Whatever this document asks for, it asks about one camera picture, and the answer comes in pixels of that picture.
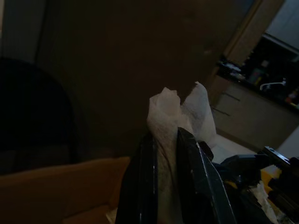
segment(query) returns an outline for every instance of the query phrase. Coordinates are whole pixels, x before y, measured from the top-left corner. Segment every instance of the cabinet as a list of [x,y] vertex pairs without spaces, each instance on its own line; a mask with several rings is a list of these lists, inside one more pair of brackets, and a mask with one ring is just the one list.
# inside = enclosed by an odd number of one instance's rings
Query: cabinet
[[278,148],[299,125],[299,115],[231,84],[213,107],[217,131],[246,147]]

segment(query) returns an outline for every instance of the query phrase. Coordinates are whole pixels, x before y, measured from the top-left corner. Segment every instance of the wall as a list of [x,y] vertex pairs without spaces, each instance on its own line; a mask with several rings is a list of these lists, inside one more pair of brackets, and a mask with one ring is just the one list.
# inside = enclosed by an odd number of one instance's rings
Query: wall
[[45,5],[46,0],[5,1],[1,56],[35,62]]
[[278,151],[285,157],[299,157],[299,127],[283,142]]
[[37,64],[67,91],[84,148],[135,151],[149,98],[205,82],[253,0],[51,0]]
[[253,7],[255,10],[249,14],[246,28],[239,34],[232,49],[226,49],[225,53],[230,61],[242,66],[283,3],[284,0],[256,1],[257,6]]
[[0,31],[2,30],[3,12],[4,12],[4,0],[0,0]]
[[266,33],[299,49],[299,1],[286,0]]

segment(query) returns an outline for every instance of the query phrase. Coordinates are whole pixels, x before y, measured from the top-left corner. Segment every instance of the kitchen cabinet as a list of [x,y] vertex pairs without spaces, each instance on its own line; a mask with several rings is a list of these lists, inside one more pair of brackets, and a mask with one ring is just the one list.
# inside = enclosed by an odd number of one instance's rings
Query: kitchen cabinet
[[[284,1],[255,0],[242,24],[230,39],[223,55],[229,61],[242,66],[260,41]],[[218,68],[215,67],[206,85],[211,105],[218,101],[221,93],[229,86],[229,82],[217,76],[217,73]]]
[[217,131],[253,150],[278,148],[299,125],[299,115],[238,84],[213,106]]

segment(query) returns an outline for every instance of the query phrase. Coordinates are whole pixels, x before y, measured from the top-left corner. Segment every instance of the faucet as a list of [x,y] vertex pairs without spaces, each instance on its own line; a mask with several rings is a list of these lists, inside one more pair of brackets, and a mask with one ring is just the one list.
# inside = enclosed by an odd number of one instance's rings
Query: faucet
[[285,86],[285,85],[286,85],[286,80],[285,80],[285,78],[284,78],[283,81],[280,82],[280,83],[264,83],[264,84],[262,84],[262,85],[260,86],[260,90],[263,90],[263,87],[264,87],[265,85],[267,86],[267,89],[269,89],[269,88],[270,88],[270,85],[275,85],[275,84],[281,84],[281,85]]

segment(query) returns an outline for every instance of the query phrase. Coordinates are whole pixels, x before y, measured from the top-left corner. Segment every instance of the floor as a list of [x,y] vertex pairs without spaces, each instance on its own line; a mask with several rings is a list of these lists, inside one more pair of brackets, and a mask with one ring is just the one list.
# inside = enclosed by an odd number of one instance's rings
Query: floor
[[220,135],[216,137],[216,146],[212,149],[214,154],[213,162],[221,163],[226,158],[237,154],[255,154],[248,148],[245,148],[231,140]]

